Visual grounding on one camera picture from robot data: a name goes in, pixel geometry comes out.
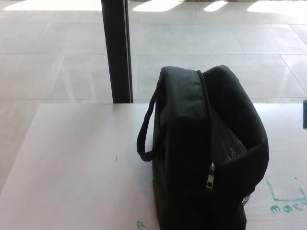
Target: black fabric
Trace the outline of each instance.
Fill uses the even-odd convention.
[[[145,152],[154,104],[153,150]],[[242,201],[264,177],[269,150],[262,122],[229,68],[203,74],[162,68],[137,151],[153,161],[161,230],[245,229]]]

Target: floor tile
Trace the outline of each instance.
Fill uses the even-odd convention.
[[[257,1],[248,7],[262,24],[307,23],[306,1]]]
[[[133,98],[138,98],[139,85],[139,57],[137,55],[131,56],[131,72],[132,72],[132,91]]]
[[[216,55],[213,65],[228,66],[250,98],[305,97],[280,55]]]
[[[267,98],[251,98],[251,102],[256,103],[268,103],[269,100]]]
[[[228,2],[216,11],[210,11],[214,2],[201,2],[194,4],[197,17],[202,24],[255,24],[256,18],[247,8],[252,3]]]
[[[175,54],[243,54],[230,26],[171,25]]]
[[[21,23],[78,23],[80,11],[23,11]]]
[[[269,103],[280,103],[280,104],[287,104],[287,103],[303,103],[306,98],[268,98]]]
[[[307,55],[282,55],[305,92],[307,92]]]
[[[6,11],[5,8],[14,4],[12,1],[0,1],[0,22],[11,23],[17,22],[24,13],[23,11]]]
[[[48,98],[63,55],[0,55],[0,99]]]
[[[44,23],[0,23],[0,54],[28,54],[44,31]]]
[[[307,44],[307,25],[291,25],[291,27],[305,42],[305,44]]]
[[[112,104],[112,99],[44,99],[40,104]]]
[[[103,24],[102,11],[80,11],[80,23],[100,23]]]
[[[247,54],[303,54],[307,45],[289,25],[233,25]]]
[[[169,25],[130,25],[131,54],[174,54]]]
[[[212,68],[207,55],[147,55],[139,56],[139,99],[150,99],[156,88],[162,67],[206,71]]]
[[[307,24],[307,14],[255,12],[253,15],[260,24]]]
[[[67,55],[52,99],[111,99],[107,56]]]
[[[140,12],[134,10],[135,7],[141,5],[142,2],[128,2],[128,16],[129,24],[138,24],[140,23]]]
[[[0,171],[8,174],[39,103],[26,100],[0,100]]]
[[[104,29],[100,23],[51,23],[40,37],[34,52],[104,54]]]
[[[0,195],[1,191],[4,188],[6,179],[8,178],[10,170],[0,170]]]
[[[149,104],[150,99],[133,99],[133,103],[138,104]]]
[[[143,24],[197,24],[195,4],[183,2],[163,12],[140,12]]]

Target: bag strap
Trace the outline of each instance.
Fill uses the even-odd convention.
[[[165,124],[161,127],[161,130],[157,136],[157,139],[153,143],[153,149],[149,152],[145,152],[145,141],[146,141],[149,120],[150,120],[151,115],[153,114],[154,104],[158,97],[158,93],[160,92],[160,88],[161,88],[160,85],[161,83],[158,82],[157,88],[155,89],[154,94],[149,102],[149,107],[146,112],[142,127],[140,129],[140,132],[139,132],[139,135],[136,141],[137,152],[140,155],[141,159],[146,162],[152,161],[156,157],[156,155],[158,154],[158,149],[160,147],[161,141],[166,134],[166,124]]]

